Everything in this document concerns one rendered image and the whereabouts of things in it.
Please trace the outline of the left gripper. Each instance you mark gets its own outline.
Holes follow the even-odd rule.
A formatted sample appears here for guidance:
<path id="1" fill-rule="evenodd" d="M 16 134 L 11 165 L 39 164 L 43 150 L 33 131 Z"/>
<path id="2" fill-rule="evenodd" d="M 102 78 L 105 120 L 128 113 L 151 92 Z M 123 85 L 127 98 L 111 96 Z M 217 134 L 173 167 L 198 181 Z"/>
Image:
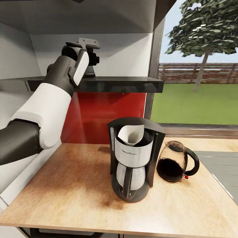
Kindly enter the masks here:
<path id="1" fill-rule="evenodd" d="M 99 57 L 97 57 L 95 53 L 89 53 L 89 52 L 87 52 L 87 53 L 89 55 L 89 64 L 88 65 L 96 66 L 96 64 L 99 63 Z"/>

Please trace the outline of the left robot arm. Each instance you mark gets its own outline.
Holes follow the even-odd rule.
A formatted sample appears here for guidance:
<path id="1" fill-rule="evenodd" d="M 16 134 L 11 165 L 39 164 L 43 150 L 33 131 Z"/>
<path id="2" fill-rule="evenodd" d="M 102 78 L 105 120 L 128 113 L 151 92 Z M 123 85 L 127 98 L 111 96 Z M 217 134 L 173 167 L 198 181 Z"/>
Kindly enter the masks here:
<path id="1" fill-rule="evenodd" d="M 0 195 L 43 149 L 60 139 L 74 89 L 88 65 L 99 63 L 86 48 L 100 49 L 100 42 L 82 37 L 78 43 L 66 42 L 34 94 L 0 129 Z"/>

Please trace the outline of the paper coffee filter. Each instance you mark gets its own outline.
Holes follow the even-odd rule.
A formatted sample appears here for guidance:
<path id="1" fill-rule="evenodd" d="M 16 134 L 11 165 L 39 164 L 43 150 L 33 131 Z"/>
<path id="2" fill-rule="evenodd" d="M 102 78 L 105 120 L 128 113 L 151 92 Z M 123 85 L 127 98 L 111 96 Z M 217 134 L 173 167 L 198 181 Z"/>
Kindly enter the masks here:
<path id="1" fill-rule="evenodd" d="M 123 140 L 127 146 L 134 146 L 142 140 L 143 135 L 144 125 L 127 125 L 120 130 L 118 137 Z"/>

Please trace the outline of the bottle of coffee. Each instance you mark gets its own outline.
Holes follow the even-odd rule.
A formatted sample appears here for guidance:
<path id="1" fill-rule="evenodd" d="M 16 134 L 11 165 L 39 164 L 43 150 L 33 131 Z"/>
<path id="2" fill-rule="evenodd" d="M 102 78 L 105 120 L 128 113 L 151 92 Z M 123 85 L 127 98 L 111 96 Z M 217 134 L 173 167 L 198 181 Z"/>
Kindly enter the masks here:
<path id="1" fill-rule="evenodd" d="M 87 49 L 87 52 L 93 53 L 93 49 L 90 49 L 90 48 L 86 48 L 86 49 Z M 94 78 L 94 77 L 96 77 L 96 75 L 95 75 L 95 72 L 93 69 L 93 65 L 88 65 L 88 67 L 83 75 L 83 78 Z"/>

